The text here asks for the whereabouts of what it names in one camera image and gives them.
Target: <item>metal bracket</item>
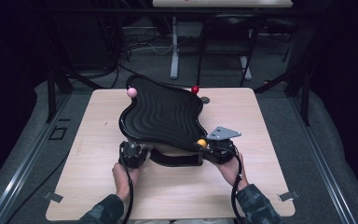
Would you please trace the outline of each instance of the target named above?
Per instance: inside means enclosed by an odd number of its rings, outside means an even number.
[[[220,141],[238,136],[241,136],[240,132],[217,126],[217,128],[215,128],[210,134],[206,135],[206,138],[208,140]]]

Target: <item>desk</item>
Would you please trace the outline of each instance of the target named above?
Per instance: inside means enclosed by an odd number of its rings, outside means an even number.
[[[200,124],[208,133],[219,125],[241,132],[232,140],[244,156],[248,180],[269,197],[281,216],[292,216],[293,202],[281,202],[277,196],[288,188],[253,91],[201,89],[199,96],[211,100],[204,105]],[[118,160],[118,145],[126,140],[118,117],[130,102],[126,90],[92,94],[55,190],[63,199],[50,202],[48,220],[79,219],[116,192],[111,169]],[[172,168],[148,160],[134,192],[130,219],[235,217],[231,186],[208,161],[197,167]]]
[[[153,7],[291,7],[291,0],[153,0]],[[172,20],[172,63],[171,63],[171,79],[178,78],[179,66],[179,49],[177,46],[177,21],[173,17]],[[240,57],[241,65],[244,67],[246,58]],[[250,69],[245,74],[246,80],[251,80]]]

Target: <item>hand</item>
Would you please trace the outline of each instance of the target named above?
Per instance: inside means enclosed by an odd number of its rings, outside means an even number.
[[[248,180],[246,179],[245,167],[243,166],[243,156],[239,152],[239,157],[242,163],[242,180],[240,181],[237,191],[245,188],[249,185]],[[219,169],[220,173],[222,173],[223,178],[228,182],[229,185],[234,186],[235,179],[238,175],[239,164],[237,158],[233,157],[231,161],[228,161],[224,164],[215,164],[214,165]]]
[[[132,185],[135,187],[136,182],[138,181],[139,169],[128,168],[130,177],[132,180]],[[112,168],[113,177],[115,178],[116,184],[116,195],[121,199],[122,202],[126,201],[130,196],[130,185],[129,179],[127,177],[124,167],[120,163],[116,163]]]

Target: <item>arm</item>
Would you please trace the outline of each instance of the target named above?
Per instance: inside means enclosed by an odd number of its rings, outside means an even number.
[[[272,207],[269,199],[254,184],[249,184],[243,166],[242,154],[240,154],[240,159],[242,163],[242,180],[238,185],[236,198],[246,218],[254,224],[283,224],[281,216]],[[222,173],[228,184],[233,186],[239,169],[237,159],[233,158],[227,163],[215,164],[215,166]]]
[[[129,179],[124,167],[116,163],[112,169],[117,193],[111,194],[94,205],[81,219],[82,223],[116,223],[123,216],[124,204],[130,196]],[[133,186],[136,185],[139,169],[129,169]]]

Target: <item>black tray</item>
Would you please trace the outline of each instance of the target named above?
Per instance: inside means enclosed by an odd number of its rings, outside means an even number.
[[[197,94],[140,75],[129,77],[126,86],[138,92],[118,122],[129,140],[197,151],[194,143],[207,134],[199,123],[203,103]]]

